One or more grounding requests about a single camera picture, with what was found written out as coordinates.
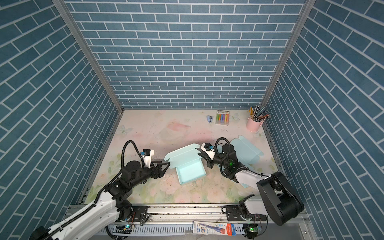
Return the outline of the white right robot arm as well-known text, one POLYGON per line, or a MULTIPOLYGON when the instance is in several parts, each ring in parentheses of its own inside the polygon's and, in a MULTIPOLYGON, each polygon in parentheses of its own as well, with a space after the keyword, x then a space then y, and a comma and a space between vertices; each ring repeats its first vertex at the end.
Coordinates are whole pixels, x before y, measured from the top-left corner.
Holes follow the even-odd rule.
POLYGON ((223 177, 259 191, 260 200, 255 195, 249 195, 239 201, 239 211, 243 218, 264 215, 282 226, 305 210, 303 201, 283 173, 266 175, 251 170, 239 162, 233 145, 224 144, 219 152, 217 146, 204 143, 196 150, 207 162, 208 168, 218 165, 223 177))

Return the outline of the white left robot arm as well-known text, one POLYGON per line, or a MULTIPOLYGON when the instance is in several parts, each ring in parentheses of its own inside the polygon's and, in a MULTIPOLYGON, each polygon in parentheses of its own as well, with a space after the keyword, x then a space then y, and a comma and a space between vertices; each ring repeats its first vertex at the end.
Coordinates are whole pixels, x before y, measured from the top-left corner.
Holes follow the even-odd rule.
POLYGON ((142 167, 131 161, 98 192, 95 200, 75 214, 49 228, 43 226, 31 233, 31 240, 88 240, 95 233, 116 221, 133 220, 132 204, 128 197, 133 188, 146 180, 162 178, 169 162, 154 161, 142 167))

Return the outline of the light blue paper box sheet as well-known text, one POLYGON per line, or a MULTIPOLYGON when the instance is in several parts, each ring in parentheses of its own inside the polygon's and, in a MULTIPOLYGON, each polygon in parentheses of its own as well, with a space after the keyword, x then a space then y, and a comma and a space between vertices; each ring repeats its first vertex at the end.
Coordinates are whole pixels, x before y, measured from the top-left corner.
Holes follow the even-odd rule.
POLYGON ((165 161, 170 163, 171 169, 176 169, 181 185, 207 175, 201 157, 198 155, 200 147, 198 144, 190 144, 166 154, 165 161))

